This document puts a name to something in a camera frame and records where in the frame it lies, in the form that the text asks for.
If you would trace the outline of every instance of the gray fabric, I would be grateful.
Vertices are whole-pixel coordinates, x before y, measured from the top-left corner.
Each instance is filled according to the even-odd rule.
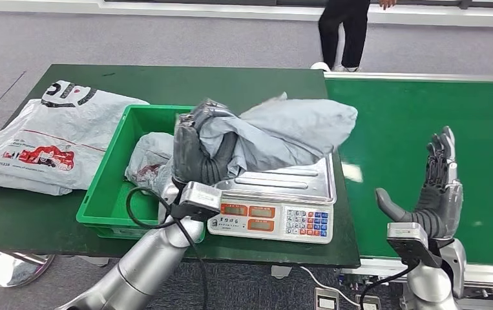
[[[199,137],[214,156],[228,132],[238,140],[227,166],[229,177],[244,171],[267,171],[311,165],[334,152],[355,126],[357,109],[328,99],[290,99],[286,93],[239,117],[204,121]]]

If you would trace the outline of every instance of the table leg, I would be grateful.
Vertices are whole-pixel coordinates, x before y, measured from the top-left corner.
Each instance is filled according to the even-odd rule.
[[[291,270],[292,270],[292,267],[272,265],[271,266],[271,276],[274,276],[277,279],[282,279],[285,276],[288,276],[290,274]]]
[[[33,282],[53,260],[54,255],[0,252],[0,287],[19,287]]]

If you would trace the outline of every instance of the red printed graphic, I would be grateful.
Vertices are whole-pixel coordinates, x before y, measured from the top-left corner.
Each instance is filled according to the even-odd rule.
[[[24,163],[36,163],[69,171],[73,169],[74,156],[73,152],[62,152],[59,148],[51,145],[49,147],[38,147],[32,152],[23,150],[18,159]]]

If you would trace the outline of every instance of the white sneaker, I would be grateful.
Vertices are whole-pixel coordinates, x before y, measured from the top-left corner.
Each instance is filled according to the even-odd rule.
[[[344,66],[340,65],[335,69],[337,72],[360,72],[361,68],[360,67],[355,67],[355,68],[345,68]]]
[[[330,72],[330,67],[323,63],[322,61],[321,62],[318,62],[318,63],[314,63],[312,66],[311,66],[311,69],[315,69],[315,70],[323,70],[325,72]]]

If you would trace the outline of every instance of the white cable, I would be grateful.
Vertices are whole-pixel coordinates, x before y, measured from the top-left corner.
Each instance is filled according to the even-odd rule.
[[[356,302],[354,302],[353,300],[350,300],[347,296],[345,296],[345,294],[343,294],[340,290],[334,288],[334,287],[330,287],[330,286],[326,286],[326,285],[322,285],[316,278],[315,276],[313,276],[313,273],[311,273],[311,271],[303,266],[299,266],[301,269],[307,271],[309,273],[309,275],[311,276],[311,278],[313,278],[313,280],[315,281],[315,283],[317,283],[320,287],[322,288],[325,288],[325,289],[329,289],[330,291],[336,291],[338,292],[343,298],[345,298],[345,300],[347,300],[348,302],[351,303],[351,305],[356,305],[357,307],[360,307],[361,305],[357,304]]]

